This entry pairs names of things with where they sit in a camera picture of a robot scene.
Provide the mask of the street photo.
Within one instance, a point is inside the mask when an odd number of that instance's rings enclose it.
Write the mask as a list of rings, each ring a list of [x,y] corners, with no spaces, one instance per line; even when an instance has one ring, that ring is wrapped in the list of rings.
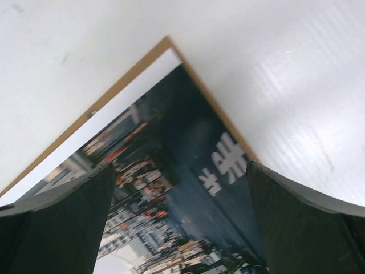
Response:
[[[268,273],[248,156],[172,50],[163,52],[2,198],[110,164],[97,273]]]

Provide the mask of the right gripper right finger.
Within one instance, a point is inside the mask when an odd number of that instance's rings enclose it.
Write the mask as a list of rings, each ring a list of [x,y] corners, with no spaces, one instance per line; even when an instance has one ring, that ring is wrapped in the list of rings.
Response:
[[[364,273],[364,207],[255,161],[247,179],[270,273]]]

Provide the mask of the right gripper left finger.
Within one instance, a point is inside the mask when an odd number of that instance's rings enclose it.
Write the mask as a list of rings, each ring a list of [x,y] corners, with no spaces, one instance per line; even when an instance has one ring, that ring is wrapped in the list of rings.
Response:
[[[116,183],[111,164],[1,207],[1,273],[92,273]]]

